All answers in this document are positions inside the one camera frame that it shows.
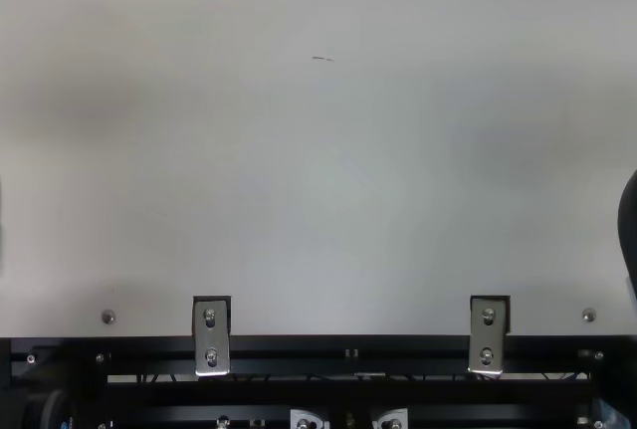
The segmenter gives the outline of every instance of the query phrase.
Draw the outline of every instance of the black object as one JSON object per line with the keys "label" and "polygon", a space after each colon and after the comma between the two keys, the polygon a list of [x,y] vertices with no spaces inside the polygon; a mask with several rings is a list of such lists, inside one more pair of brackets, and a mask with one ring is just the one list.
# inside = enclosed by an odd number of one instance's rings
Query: black object
{"label": "black object", "polygon": [[617,230],[628,276],[637,295],[637,172],[630,177],[621,195]]}
{"label": "black object", "polygon": [[[5,421],[27,412],[25,405],[38,414],[42,395],[58,389],[77,407],[73,429],[108,428],[110,421],[113,428],[215,427],[222,416],[232,428],[261,420],[266,429],[282,429],[290,427],[293,406],[323,408],[334,429],[346,429],[352,415],[357,429],[369,429],[371,412],[396,407],[408,407],[410,429],[574,428],[577,417],[600,417],[593,402],[605,394],[636,420],[630,412],[637,391],[630,389],[637,371],[630,367],[637,342],[630,336],[506,336],[506,372],[590,374],[551,380],[468,374],[467,336],[230,336],[232,374],[190,382],[168,375],[194,374],[191,337],[0,340],[5,347],[7,342],[11,383],[0,392]],[[595,357],[599,351],[603,358]],[[35,364],[26,362],[28,354],[37,356]],[[361,373],[371,375],[354,376]],[[107,379],[123,374],[132,375],[131,382]],[[165,376],[155,382],[147,377],[156,374]],[[334,379],[336,374],[351,378]]]}

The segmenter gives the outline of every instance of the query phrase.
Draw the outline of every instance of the bolt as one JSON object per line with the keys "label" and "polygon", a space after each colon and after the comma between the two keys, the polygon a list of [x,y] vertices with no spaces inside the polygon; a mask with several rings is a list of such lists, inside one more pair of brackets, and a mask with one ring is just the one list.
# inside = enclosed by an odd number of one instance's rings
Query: bolt
{"label": "bolt", "polygon": [[113,310],[104,310],[102,312],[102,322],[104,324],[113,324],[115,322],[115,312]]}
{"label": "bolt", "polygon": [[491,326],[494,323],[494,319],[496,318],[496,312],[491,308],[485,308],[482,311],[482,319],[484,320],[487,326]]}
{"label": "bolt", "polygon": [[491,351],[490,348],[485,347],[481,352],[480,352],[480,360],[482,361],[482,363],[485,366],[488,366],[489,364],[491,364],[491,361],[494,360],[494,352]]}
{"label": "bolt", "polygon": [[214,347],[211,347],[206,351],[206,361],[208,361],[208,365],[210,367],[215,367],[217,365],[217,350]]}
{"label": "bolt", "polygon": [[206,326],[208,327],[214,327],[215,325],[215,311],[208,309],[205,312],[203,312],[203,317],[206,320]]}
{"label": "bolt", "polygon": [[597,318],[597,311],[595,308],[587,308],[582,312],[581,317],[585,322],[594,322]]}

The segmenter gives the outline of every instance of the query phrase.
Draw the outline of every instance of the white surface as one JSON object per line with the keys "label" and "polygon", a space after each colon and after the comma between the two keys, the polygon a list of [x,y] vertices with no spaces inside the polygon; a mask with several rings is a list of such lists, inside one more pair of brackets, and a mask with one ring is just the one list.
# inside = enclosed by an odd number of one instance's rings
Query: white surface
{"label": "white surface", "polygon": [[635,3],[0,0],[0,335],[635,332]]}

